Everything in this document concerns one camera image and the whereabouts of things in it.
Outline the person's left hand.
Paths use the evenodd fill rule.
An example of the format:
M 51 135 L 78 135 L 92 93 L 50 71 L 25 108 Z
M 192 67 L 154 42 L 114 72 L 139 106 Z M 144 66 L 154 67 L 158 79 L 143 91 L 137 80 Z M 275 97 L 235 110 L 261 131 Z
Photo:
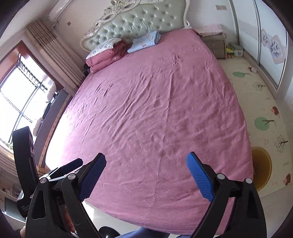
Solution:
M 75 233 L 75 227 L 72 223 L 72 220 L 70 218 L 70 215 L 68 213 L 67 207 L 65 207 L 65 220 L 67 222 L 68 228 L 72 233 Z M 22 229 L 19 230 L 19 235 L 21 238 L 25 238 L 25 232 L 26 232 L 26 226 L 24 226 Z

